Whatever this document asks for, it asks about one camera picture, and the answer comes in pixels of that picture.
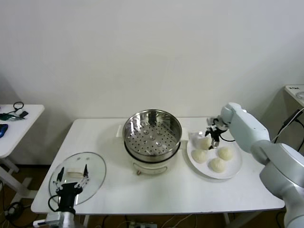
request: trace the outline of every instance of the metal rim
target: metal rim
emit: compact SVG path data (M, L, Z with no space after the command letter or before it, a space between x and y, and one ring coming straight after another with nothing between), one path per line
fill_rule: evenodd
M172 114L170 114L170 113L168 113L168 112L166 112L166 111L164 111L164 110L160 110L160 109L146 109L146 110L142 110L142 111L139 111L139 112L133 114L133 115L125 122L125 124L123 125L123 140L125 141L125 138L126 138L125 129L126 129L126 126L130 123L130 121L132 121L132 119L133 119L134 117L136 117L136 116L138 116L138 115L141 115L141 114L144 114L144 113L148 113L148 112L158 112L158 113L166 114L166 115L168 115L170 118L174 119L175 122L177 123L178 128L179 128L179 131L180 131L180 137L179 137L179 139L177 140L177 142L176 142L176 144L174 145L174 147L172 147L171 149L169 149L169 150L165 153L165 154L168 154L168 153L170 153L170 152L172 152L172 151L175 151L175 152L173 153L173 154L175 154L175 153L177 152L177 150L178 150L178 149L176 149L176 147L179 148L179 146L180 146L182 128L181 128L181 125L180 125L180 122L178 121L178 119L177 119L174 115L172 115ZM139 155L141 155L141 156L146 156L147 158L148 158L148 157L151 157L150 155L140 154L140 153L138 153L138 152L136 152L136 151L134 151L134 152L137 153L137 154L139 154Z
M170 158L172 158L176 153L177 151L180 149L180 146L181 144L179 143L179 146L178 148L176 149L176 151L169 157L169 158L166 158L164 160L161 160L161 161L143 161L143 160L140 160L139 158L136 158L132 153L129 152L128 148L126 147L125 143L124 143L124 147L125 149L127 150L128 154L133 157L134 159L138 160L139 162L143 162L143 163L147 163L147 164L157 164L157 163L161 163L161 162L165 162L167 160L169 160Z

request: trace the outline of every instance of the cable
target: cable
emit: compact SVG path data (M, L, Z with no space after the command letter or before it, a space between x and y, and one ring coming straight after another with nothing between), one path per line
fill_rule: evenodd
M117 226L117 228L119 228L123 223L126 223L126 222L131 222L131 221L123 221Z
M301 121L299 121L298 119L296 119L295 121L296 121L297 123L299 123L299 124L303 127L303 129L304 129L304 124L303 124ZM300 151L300 149L301 149L301 147L303 146L303 144L304 144L304 137L303 137L303 140L302 140L301 145L299 146L298 152Z
M277 132L277 135L279 135L281 133L281 130L284 128L284 125L280 128L280 130Z
M50 203L51 203L51 200L52 200L53 198L55 198L56 196L58 196L58 195L53 195L53 196L51 196L51 197L48 199L48 201L47 201L48 207L49 207L53 212L56 212L57 209L54 210L54 209L52 208L52 206L51 206Z
M104 220L103 220L103 222L102 222L102 224L101 224L101 228L104 228L104 227L105 227L105 219L106 219L107 217L109 217L109 216L108 216L108 215L105 216L105 218L104 218Z
M5 222L6 222L6 221L8 222L8 225L6 226L6 228L8 228L8 227L9 227L10 222L9 222L8 220L5 220L5 221L4 221L4 223L2 224L2 228L4 228L4 224L5 224Z
M124 219L125 219L126 221L128 220L126 215L124 216ZM126 225L126 228L128 228L128 223L126 223L125 225Z
M3 208L3 211L5 211L5 206L4 206L4 199L5 199L5 194L4 194L4 184L3 184L3 182L0 180L0 183L1 183L1 185L2 185L2 208Z
M189 214L186 217L184 217L183 219L181 219L180 221L178 221L172 228L176 228L177 225L179 225L183 220L189 218L191 215L193 215L193 214Z
M198 217L197 215L195 215L195 227L194 228L197 228L198 227Z
M294 116L293 116L293 118L288 122L288 124L286 124L286 126L285 127L283 127L283 129L281 130L281 132L275 137L275 138L273 138L272 140L271 140L271 142L273 142L277 137L279 137L279 135L285 130L285 128L298 116L298 114L301 112L301 111L303 111L304 110L304 108L302 108L299 112L297 112Z
M227 140L227 139L224 139L221 135L219 135L220 136L220 138L222 139L222 140L224 140L224 141L226 141L226 142L234 142L235 140Z
M278 226L279 228L282 228L282 226L281 226L280 223L279 223L279 215L282 214L282 213L285 213L285 211L280 211L280 212L278 212L278 213L276 214L276 216L275 216L276 224L277 224L277 226Z
M2 196L3 196L2 206L3 206L3 211L9 211L10 209L14 209L14 213L8 213L7 215L5 215L5 219L2 222L0 222L0 225L2 224L2 228L4 228L4 224L5 224L6 221L8 222L7 227L9 227L10 224L12 226L16 227L16 228L32 227L33 222L38 218L39 215L37 215L32 222L28 223L25 226L18 226L18 225L14 224L12 222L13 219L18 219L19 216L22 214L23 210L26 209L26 208L29 208L30 205L27 205L26 207L24 207L22 203L15 202L15 203L10 204L7 208L5 208L5 206L4 206L5 192L4 192L4 185L3 185L3 182L1 180L0 180L0 184L2 185Z
M175 217L175 215L173 215L170 219L168 219L167 221L165 221L165 223L161 226L161 228L164 228L164 226L170 222L173 218Z
M33 221L31 221L30 223L28 223L27 225L24 225L24 226L18 226L16 224L14 224L12 221L9 221L9 223L13 226L13 227L16 227L16 228L27 228L27 227L33 227L33 222L39 217L39 215L37 215Z

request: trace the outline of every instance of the white table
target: white table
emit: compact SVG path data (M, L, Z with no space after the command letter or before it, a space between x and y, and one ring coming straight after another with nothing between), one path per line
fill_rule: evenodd
M26 104L24 105L23 110L28 112L28 115L24 117L25 120L0 120L0 124L9 125L4 136L0 138L0 162L10 168L9 172L6 172L2 167L0 167L0 178L17 192L12 202L20 201L21 198L33 199L37 193L37 191L27 189L27 186L32 180L31 178L25 178L21 184L11 176L13 171L18 172L19 169L11 160L6 158L12 153L26 132L44 111L44 106L39 104ZM11 111L14 111L12 104L0 104L0 113L8 113Z
M304 107L304 99L300 99L296 96L298 92L304 92L304 85L286 85L285 91Z
M129 163L117 129L126 119L78 119L74 121L33 203L36 213L48 213L49 178L67 157L95 152L106 163L106 177L98 192L75 206L77 214L180 214L218 213L279 209L284 202L262 184L263 166L242 153L243 165L229 180L202 176L189 162L184 149L177 153L174 167L158 176L136 175ZM179 118L189 132L204 130L206 118Z

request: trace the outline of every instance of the white wall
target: white wall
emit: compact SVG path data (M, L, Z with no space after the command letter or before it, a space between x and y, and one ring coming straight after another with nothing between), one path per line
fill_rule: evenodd
M302 0L2 0L0 103L46 107L13 157L50 163L76 118L145 108L206 116L233 101L281 121L286 111L270 112L273 100L283 85L304 83L303 8Z

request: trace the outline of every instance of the black cable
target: black cable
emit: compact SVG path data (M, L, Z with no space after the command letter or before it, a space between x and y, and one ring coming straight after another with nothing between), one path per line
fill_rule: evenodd
M14 224L12 221L9 221L9 223L13 226L13 227L16 227L16 228L27 228L27 227L33 227L33 222L38 218L39 215L37 215L33 221L31 221L30 223L28 223L27 225L24 225L24 226L18 226L16 224Z
M280 223L279 223L279 215L282 214L282 213L285 213L285 211L280 211L280 212L278 212L278 213L276 214L276 216L275 216L276 224L277 224L277 226L278 226L279 228L282 228L281 225L280 225Z
M303 127L303 129L304 129L304 124L303 124L301 121L299 121L298 119L296 119L295 121L296 121L297 123L299 123L299 124ZM298 152L300 151L300 149L301 149L301 147L303 146L303 144L304 144L304 137L303 137L303 140L302 140L301 145L299 146Z
M23 204L20 202L14 202L10 204L6 210L5 218L8 221L15 221L22 215L24 211Z
M104 227L105 227L105 219L106 219L107 217L109 217L109 216L108 216L108 215L105 216L105 218L104 218L104 220L103 220L103 222L102 222L102 224L101 224L101 228L104 228Z
M284 128L284 125L280 128L280 130L278 131L278 133L276 134L276 135L279 135L280 133L281 133L281 130Z
M128 222L127 222L128 219L127 219L127 216L126 216L126 215L124 216L124 219L125 219L125 225L126 225L126 227L128 228Z
M13 104L13 107L14 107L15 111L17 111L17 110L19 110L19 109L21 109L21 108L24 107L24 103L22 101L17 101L17 102L15 102Z
M15 205L18 205L18 206L19 206L19 210L20 210L19 215L21 215L24 209L30 207L30 206L28 206L28 207L23 207L23 204L22 204L22 203L20 203L20 202L15 202L15 203L10 204L7 208L5 208L5 206L4 206L4 198L5 198L4 184L3 184L3 182L2 182L1 180L0 180L0 184L2 185L2 196L3 196L2 207L3 207L3 211L9 210L10 208L16 209L14 206L15 206ZM3 224L3 223L7 220L12 226L14 226L14 227L16 227L16 228L33 227L33 226L32 226L32 225L33 225L33 222L38 218L38 216L39 216L39 215L37 215L37 216L35 217L35 219L34 219L33 221L31 221L30 223L28 223L27 225L25 225L25 226L18 226L18 225L16 225L16 224L14 224L14 223L12 222L12 220L11 220L11 219L15 219L15 217L14 217L14 216L10 217L10 214L8 214L8 215L5 216L5 219L4 219L2 222L0 222L0 225Z
M4 195L4 184L3 184L3 182L0 180L0 183L1 183L1 185L2 185L2 189L3 189L3 191L2 191L2 208L3 208L3 211L5 211L5 206L4 206L4 199L5 199L5 195Z
M56 212L57 209L54 210L54 209L52 208L52 206L51 206L50 203L51 203L51 200L52 200L53 198L55 198L56 196L58 196L58 195L53 195L53 196L51 196L51 197L48 199L48 201L47 201L48 207L49 207L53 212Z
M224 139L221 135L219 135L220 136L220 138L222 139L222 140L224 140L224 141L226 141L226 142L234 142L235 140L227 140L227 139Z
M2 223L5 222L5 221L6 221L6 219L4 219L2 222L0 222L0 225L2 225Z

